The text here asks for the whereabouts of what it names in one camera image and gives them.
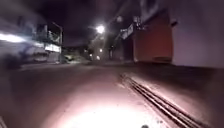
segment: night sky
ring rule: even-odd
[[[63,27],[65,45],[82,45],[95,35],[95,26],[105,24],[111,32],[122,25],[116,23],[120,14],[131,19],[132,0],[25,0],[46,20]]]

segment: road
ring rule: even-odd
[[[197,121],[223,126],[223,70],[177,66],[32,65],[0,72],[0,112],[9,128],[173,127],[122,84],[123,73]]]
[[[43,66],[8,73],[3,118],[9,128],[168,128],[119,82],[124,68]]]

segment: street light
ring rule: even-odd
[[[99,34],[103,34],[105,32],[105,27],[103,25],[99,25],[99,26],[96,27],[96,31]]]
[[[97,59],[97,60],[100,60],[100,57],[99,57],[99,56],[96,56],[96,59]]]

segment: storm drain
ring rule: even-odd
[[[145,98],[150,104],[155,106],[161,113],[167,116],[171,121],[173,121],[180,128],[209,128],[209,126],[203,124],[202,122],[195,120],[190,115],[182,112],[174,105],[163,99],[162,97],[156,95],[148,88],[136,81],[132,80],[126,75],[121,75],[122,82],[129,85],[136,93],[140,94]]]
[[[7,128],[5,122],[3,121],[2,117],[0,117],[0,128]]]

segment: red wall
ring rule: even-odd
[[[147,30],[137,30],[134,38],[134,59],[141,62],[165,62],[156,58],[173,57],[172,31],[168,13],[158,14],[146,23]]]

